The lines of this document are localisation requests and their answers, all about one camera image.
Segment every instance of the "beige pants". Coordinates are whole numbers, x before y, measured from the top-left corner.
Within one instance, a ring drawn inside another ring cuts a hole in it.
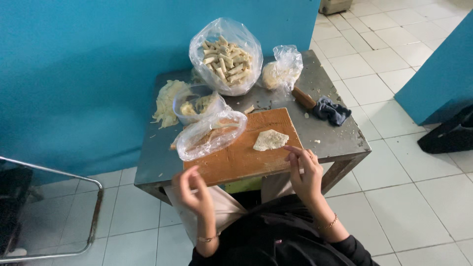
[[[189,239],[194,246],[197,244],[197,217],[194,213],[182,206],[177,200],[171,186],[164,188],[169,200],[181,217]],[[218,186],[209,187],[215,208],[217,232],[225,228],[247,213],[247,210],[232,196]],[[294,194],[290,182],[290,173],[282,173],[262,178],[261,202],[266,203],[278,197]]]

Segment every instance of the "black bag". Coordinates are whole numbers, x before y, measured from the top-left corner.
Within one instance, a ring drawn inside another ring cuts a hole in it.
[[[473,105],[461,110],[417,143],[423,151],[432,154],[473,150]]]

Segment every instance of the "tiled floor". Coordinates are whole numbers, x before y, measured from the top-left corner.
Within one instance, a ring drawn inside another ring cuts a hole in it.
[[[349,232],[381,265],[473,265],[473,151],[430,155],[417,126],[393,100],[458,25],[473,0],[354,0],[318,15],[314,50],[373,152],[327,195]],[[28,265],[187,265],[192,244],[172,207],[132,185],[136,168],[94,176],[105,198],[88,253]],[[30,254],[85,245],[96,187],[45,185],[23,215]]]

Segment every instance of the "cloth rag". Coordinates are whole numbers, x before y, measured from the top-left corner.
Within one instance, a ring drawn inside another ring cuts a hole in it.
[[[351,110],[345,106],[334,104],[327,96],[322,95],[313,110],[314,114],[322,120],[327,120],[333,125],[342,125],[351,115]]]

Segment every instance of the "hand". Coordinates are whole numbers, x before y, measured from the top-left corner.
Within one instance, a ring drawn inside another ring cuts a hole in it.
[[[215,217],[212,197],[205,181],[197,171],[199,166],[192,166],[178,173],[172,178],[174,193],[181,203],[196,214],[199,218],[213,219]],[[196,193],[191,192],[191,186],[197,188]]]
[[[324,168],[319,164],[317,156],[310,149],[300,149],[294,146],[284,146],[290,151],[284,159],[291,163],[291,184],[297,196],[304,205],[312,209],[322,196],[322,174]],[[299,173],[299,161],[304,167],[304,174]]]

